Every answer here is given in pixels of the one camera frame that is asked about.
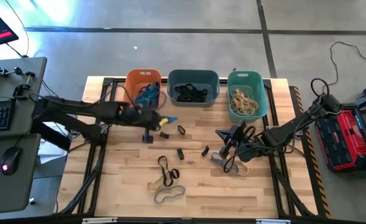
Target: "concrete floor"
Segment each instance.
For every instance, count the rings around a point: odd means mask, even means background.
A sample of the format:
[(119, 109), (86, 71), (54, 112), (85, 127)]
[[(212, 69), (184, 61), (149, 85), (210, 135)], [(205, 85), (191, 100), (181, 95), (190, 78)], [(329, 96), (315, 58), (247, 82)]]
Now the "concrete floor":
[[(60, 96), (80, 100), (88, 75), (125, 75), (134, 68), (172, 70), (210, 69), (226, 77), (233, 68), (256, 70), (287, 78), (301, 90), (304, 106), (314, 95), (309, 81), (321, 77), (333, 82), (329, 47), (335, 41), (357, 45), (366, 56), (366, 35), (269, 35), (272, 54), (266, 54), (256, 0), (9, 0), (25, 26), (94, 28), (93, 32), (29, 32), (28, 56), (46, 56), (47, 84)], [(263, 0), (269, 30), (366, 30), (363, 0)], [(11, 45), (25, 53), (27, 40), (19, 21), (4, 1), (0, 16), (18, 33)], [(255, 34), (171, 34), (99, 32), (97, 28), (248, 29)], [(1, 58), (15, 58), (0, 46)], [(352, 102), (366, 87), (366, 61), (354, 49), (334, 47), (339, 83), (331, 93)], [(366, 179), (331, 173), (313, 135), (318, 163), (333, 218), (366, 222)], [(34, 181), (32, 195), (41, 201), (19, 213), (0, 218), (50, 214), (59, 177)], [(39, 191), (43, 185), (48, 187)]]

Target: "computer mouse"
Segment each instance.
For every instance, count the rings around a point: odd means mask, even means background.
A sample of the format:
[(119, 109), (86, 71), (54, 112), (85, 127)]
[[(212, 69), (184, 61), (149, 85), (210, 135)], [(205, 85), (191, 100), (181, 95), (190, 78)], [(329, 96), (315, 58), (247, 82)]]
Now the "computer mouse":
[(14, 146), (6, 149), (1, 161), (1, 171), (4, 175), (12, 175), (17, 171), (22, 148)]

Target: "gray desk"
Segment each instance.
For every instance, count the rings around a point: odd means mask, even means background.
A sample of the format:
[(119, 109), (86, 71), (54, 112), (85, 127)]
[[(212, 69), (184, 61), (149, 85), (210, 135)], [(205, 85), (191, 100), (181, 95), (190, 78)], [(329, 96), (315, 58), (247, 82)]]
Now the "gray desk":
[[(25, 92), (28, 95), (39, 93), (46, 62), (45, 57), (0, 60), (0, 67), (9, 71), (20, 67), (23, 72), (34, 72), (36, 78), (30, 82), (32, 89)], [(16, 74), (10, 75), (9, 78), (0, 77), (0, 96), (12, 96), (14, 88), (25, 83), (26, 79), (27, 77)], [(14, 146), (19, 136), (30, 132), (33, 110), (34, 105), (17, 102), (11, 130), (0, 132), (0, 162), (5, 150)], [(22, 147), (23, 151), (15, 174), (5, 176), (0, 170), (0, 213), (23, 210), (27, 206), (40, 138), (40, 134), (30, 134), (20, 140), (18, 146)]]
[[(16, 141), (17, 138), (0, 139), (0, 164), (6, 149)], [(23, 151), (15, 174), (3, 175), (0, 165), (0, 213), (23, 210), (28, 205), (39, 143), (39, 134), (27, 135), (19, 141), (17, 146)]]
[[(30, 81), (31, 89), (24, 92), (24, 95), (28, 96), (30, 93), (39, 94), (46, 63), (47, 59), (45, 57), (20, 58), (0, 60), (0, 67), (8, 71), (13, 71), (14, 67), (19, 67), (23, 72), (34, 72), (36, 74), (36, 77)], [(16, 74), (12, 74), (8, 78), (0, 77), (0, 96), (12, 97), (15, 87), (20, 84), (25, 84), (27, 79), (26, 75), (19, 76)], [(20, 136), (29, 133), (32, 125), (31, 114), (33, 110), (33, 104), (17, 101), (11, 128), (9, 131), (0, 131), (0, 137)]]

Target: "teal bin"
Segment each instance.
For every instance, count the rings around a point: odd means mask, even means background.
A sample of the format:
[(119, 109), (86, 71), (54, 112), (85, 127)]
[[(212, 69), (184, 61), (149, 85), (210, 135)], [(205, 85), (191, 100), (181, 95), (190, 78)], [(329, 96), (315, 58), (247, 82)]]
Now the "teal bin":
[[(177, 101), (178, 93), (176, 86), (192, 84), (199, 90), (207, 90), (203, 103), (190, 103)], [(168, 76), (168, 95), (175, 106), (211, 106), (219, 96), (220, 82), (219, 75), (211, 70), (173, 70)]]
[[(236, 111), (232, 111), (230, 104), (232, 103), (232, 93), (235, 89), (241, 88), (245, 90), (245, 86), (250, 86), (253, 93), (250, 94), (250, 99), (255, 100), (258, 104), (258, 109), (253, 115), (242, 115)], [(262, 76), (254, 71), (234, 71), (227, 79), (227, 94), (228, 94), (228, 110), (230, 119), (239, 122), (244, 119), (247, 122), (253, 122), (267, 114), (268, 107), (265, 98), (264, 84)]]

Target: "wooden table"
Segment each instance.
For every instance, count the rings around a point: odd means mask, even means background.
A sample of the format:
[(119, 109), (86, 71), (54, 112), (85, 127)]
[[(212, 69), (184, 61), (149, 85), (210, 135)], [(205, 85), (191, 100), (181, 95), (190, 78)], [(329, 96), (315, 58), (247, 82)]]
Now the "wooden table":
[[(104, 77), (88, 77), (83, 101), (99, 99)], [(286, 79), (271, 79), (275, 106), (280, 125), (295, 117)], [(116, 99), (122, 101), (123, 89), (118, 88)], [(210, 108), (175, 107), (166, 99), (160, 114), (177, 116), (178, 121), (166, 125), (162, 131), (169, 139), (153, 133), (153, 144), (141, 143), (143, 128), (113, 126), (110, 129), (103, 173), (99, 187), (96, 213), (98, 216), (113, 217), (196, 217), (196, 218), (276, 218), (277, 210), (268, 157), (252, 159), (244, 165), (249, 168), (246, 177), (225, 174), (218, 164), (210, 161), (212, 152), (223, 146), (215, 129), (229, 129), (234, 124), (228, 117), (226, 86), (221, 85), (220, 94)], [(271, 112), (268, 118), (272, 123)], [(80, 118), (93, 123), (93, 118)], [(177, 126), (186, 129), (183, 136)], [(257, 133), (263, 123), (253, 123)], [(71, 146), (81, 144), (76, 139)], [(210, 147), (206, 157), (201, 153)], [(175, 149), (182, 148), (185, 159), (179, 160)], [(300, 141), (296, 147), (303, 150)], [(62, 178), (58, 202), (64, 208), (80, 188), (85, 172), (89, 146), (83, 146), (69, 153)], [(153, 201), (153, 194), (147, 190), (148, 182), (155, 182), (161, 176), (157, 163), (160, 156), (166, 156), (170, 168), (180, 171), (176, 185), (184, 185), (185, 195), (166, 199), (162, 204)], [(292, 188), (310, 211), (317, 214), (313, 190), (305, 158), (298, 153), (286, 155), (286, 163)], [(286, 205), (285, 191), (281, 192)], [(86, 208), (91, 197), (86, 199)]]

